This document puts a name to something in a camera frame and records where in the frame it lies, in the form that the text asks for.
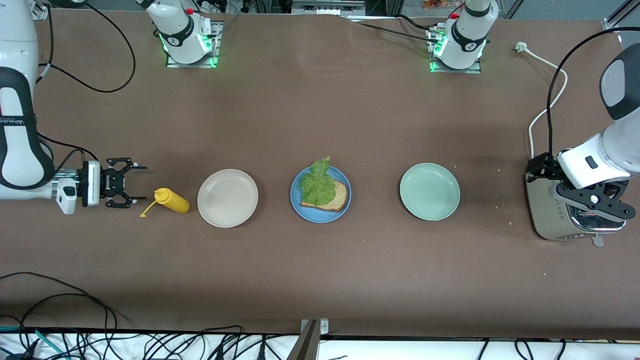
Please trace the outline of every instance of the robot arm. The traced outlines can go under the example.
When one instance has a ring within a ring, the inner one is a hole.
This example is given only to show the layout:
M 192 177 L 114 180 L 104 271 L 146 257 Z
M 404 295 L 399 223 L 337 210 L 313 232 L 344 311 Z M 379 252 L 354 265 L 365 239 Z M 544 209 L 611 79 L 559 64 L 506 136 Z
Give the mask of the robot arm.
M 180 0 L 136 0 L 151 16 L 166 52 L 178 63 L 191 64 L 211 52 L 211 20 L 187 13 Z
M 48 4 L 77 8 L 86 0 L 48 0 Z M 33 90 L 38 70 L 38 42 L 30 0 L 0 6 L 0 199 L 55 199 L 64 214 L 73 214 L 76 199 L 97 206 L 107 198 L 111 208 L 128 208 L 143 197 L 124 192 L 124 174 L 140 167 L 129 158 L 108 159 L 102 169 L 95 160 L 80 169 L 56 173 L 52 153 L 40 139 L 33 112 Z M 113 165 L 125 163 L 115 170 Z M 119 195 L 125 202 L 117 203 Z
M 556 160 L 541 154 L 527 164 L 527 182 L 558 180 L 549 195 L 575 208 L 622 223 L 636 215 L 621 201 L 628 180 L 640 172 L 640 44 L 622 51 L 600 78 L 600 95 L 614 120 Z
M 457 19 L 448 19 L 442 27 L 442 45 L 433 53 L 444 65 L 467 69 L 482 55 L 486 36 L 498 18 L 495 0 L 467 0 Z
M 33 113 L 38 43 L 28 4 L 1 7 L 0 24 L 0 185 L 32 190 L 53 178 L 54 166 Z
M 640 172 L 640 44 L 620 53 L 600 79 L 600 95 L 614 120 L 557 160 L 578 189 L 623 181 Z

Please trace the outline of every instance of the bread slice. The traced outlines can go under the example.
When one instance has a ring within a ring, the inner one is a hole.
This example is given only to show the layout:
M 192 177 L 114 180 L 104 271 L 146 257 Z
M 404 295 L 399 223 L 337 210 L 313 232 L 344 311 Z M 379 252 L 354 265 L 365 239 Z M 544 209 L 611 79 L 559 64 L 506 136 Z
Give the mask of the bread slice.
M 314 206 L 313 204 L 307 204 L 306 202 L 301 202 L 300 205 L 305 206 L 306 208 L 335 211 L 336 213 L 342 211 L 349 199 L 349 190 L 347 190 L 347 186 L 340 181 L 334 179 L 333 182 L 335 184 L 335 197 L 327 205 Z

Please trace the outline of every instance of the metal mounting plate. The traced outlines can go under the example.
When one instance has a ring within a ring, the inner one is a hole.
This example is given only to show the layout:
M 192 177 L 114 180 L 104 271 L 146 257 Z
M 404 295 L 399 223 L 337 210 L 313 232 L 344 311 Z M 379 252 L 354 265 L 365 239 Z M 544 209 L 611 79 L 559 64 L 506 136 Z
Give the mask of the metal mounting plate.
M 329 319 L 319 319 L 320 320 L 320 335 L 326 335 L 329 333 Z M 307 323 L 309 323 L 309 319 L 303 319 L 300 324 L 300 331 L 305 329 Z
M 208 41 L 211 42 L 211 52 L 205 54 L 202 59 L 194 63 L 183 64 L 176 62 L 171 56 L 167 55 L 166 67 L 179 67 L 187 69 L 210 69 L 218 67 L 218 58 L 220 57 L 220 45 L 222 44 L 223 28 L 223 21 L 211 21 L 211 34 L 215 36 L 211 39 L 208 39 Z
M 442 37 L 442 30 L 443 28 L 440 27 L 432 27 L 429 30 L 425 30 L 425 34 L 427 35 L 427 38 L 440 40 L 440 38 Z M 467 69 L 453 69 L 444 65 L 442 60 L 434 55 L 435 48 L 439 45 L 440 44 L 433 42 L 428 43 L 429 68 L 431 69 L 431 72 L 451 72 L 455 74 L 480 74 L 482 72 L 482 69 L 480 68 L 480 60 L 478 59 Z

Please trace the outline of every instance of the yellow squeeze bottle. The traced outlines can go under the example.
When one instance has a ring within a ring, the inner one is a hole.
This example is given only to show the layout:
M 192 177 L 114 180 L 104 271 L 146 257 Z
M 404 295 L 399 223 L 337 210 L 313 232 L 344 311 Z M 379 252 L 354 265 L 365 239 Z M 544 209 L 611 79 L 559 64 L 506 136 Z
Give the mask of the yellow squeeze bottle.
M 147 206 L 144 212 L 140 214 L 141 218 L 147 217 L 146 216 L 147 211 L 155 203 L 162 204 L 167 208 L 174 210 L 178 214 L 186 213 L 187 211 L 189 211 L 189 208 L 191 207 L 191 205 L 189 205 L 189 202 L 187 200 L 185 200 L 183 197 L 181 197 L 180 195 L 176 194 L 175 192 L 167 188 L 160 188 L 154 191 L 154 197 L 156 198 L 156 201 L 152 202 L 151 205 Z

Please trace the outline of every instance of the brown tabletop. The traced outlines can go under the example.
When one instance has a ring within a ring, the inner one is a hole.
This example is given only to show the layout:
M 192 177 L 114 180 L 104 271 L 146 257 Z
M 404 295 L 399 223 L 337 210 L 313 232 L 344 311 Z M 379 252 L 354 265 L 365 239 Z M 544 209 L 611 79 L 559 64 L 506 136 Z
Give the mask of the brown tabletop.
M 512 48 L 525 41 L 557 63 L 599 23 L 498 21 L 472 76 L 430 73 L 419 40 L 329 15 L 240 15 L 217 69 L 166 69 L 148 15 L 108 14 L 136 51 L 133 81 L 99 94 L 51 70 L 36 90 L 39 130 L 103 163 L 132 157 L 150 170 L 130 173 L 131 195 L 168 187 L 192 210 L 158 207 L 142 219 L 142 202 L 66 216 L 50 200 L 2 202 L 2 273 L 71 282 L 134 329 L 291 332 L 322 317 L 338 334 L 640 338 L 640 222 L 601 249 L 550 243 L 535 235 L 525 201 L 525 131 L 552 71 Z M 374 23 L 420 35 L 398 20 Z M 98 15 L 55 11 L 54 27 L 55 64 L 103 89 L 127 78 L 124 41 Z M 46 58 L 46 22 L 38 34 Z M 557 149 L 610 123 L 598 80 L 620 50 L 616 36 L 602 37 L 567 63 Z M 534 134 L 541 152 L 544 123 Z M 54 150 L 58 163 L 67 149 Z M 312 224 L 292 209 L 289 188 L 324 156 L 349 177 L 353 199 L 337 221 Z M 400 201 L 402 174 L 422 162 L 460 183 L 460 206 L 443 221 L 421 221 Z M 249 173 L 260 191 L 256 212 L 233 229 L 196 208 L 202 182 L 224 168 Z M 625 199 L 638 207 L 639 194 L 632 182 Z M 2 281 L 0 312 L 63 291 Z M 101 314 L 88 301 L 53 300 L 26 325 L 101 327 Z

